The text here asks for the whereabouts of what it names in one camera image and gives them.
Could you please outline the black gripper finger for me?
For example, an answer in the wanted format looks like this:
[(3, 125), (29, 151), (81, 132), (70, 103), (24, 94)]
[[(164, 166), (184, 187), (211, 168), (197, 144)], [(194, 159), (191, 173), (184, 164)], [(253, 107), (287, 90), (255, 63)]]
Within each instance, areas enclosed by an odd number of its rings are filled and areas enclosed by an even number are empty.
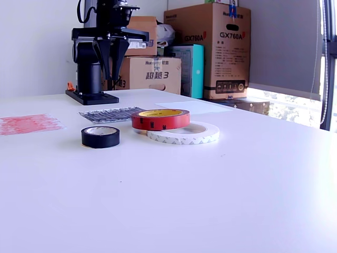
[(110, 39), (98, 39), (93, 41), (93, 49), (100, 63), (103, 75), (106, 80), (112, 80), (111, 63), (110, 63)]
[(112, 44), (112, 80), (118, 80), (125, 53), (129, 47), (128, 40), (115, 40)]

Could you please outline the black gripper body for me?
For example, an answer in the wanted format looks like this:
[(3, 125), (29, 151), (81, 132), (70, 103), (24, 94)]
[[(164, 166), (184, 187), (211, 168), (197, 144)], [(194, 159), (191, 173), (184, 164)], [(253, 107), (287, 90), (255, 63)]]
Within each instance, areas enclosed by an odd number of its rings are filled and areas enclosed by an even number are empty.
[(73, 28), (72, 40), (137, 40), (149, 41), (149, 32), (133, 30), (124, 26)]

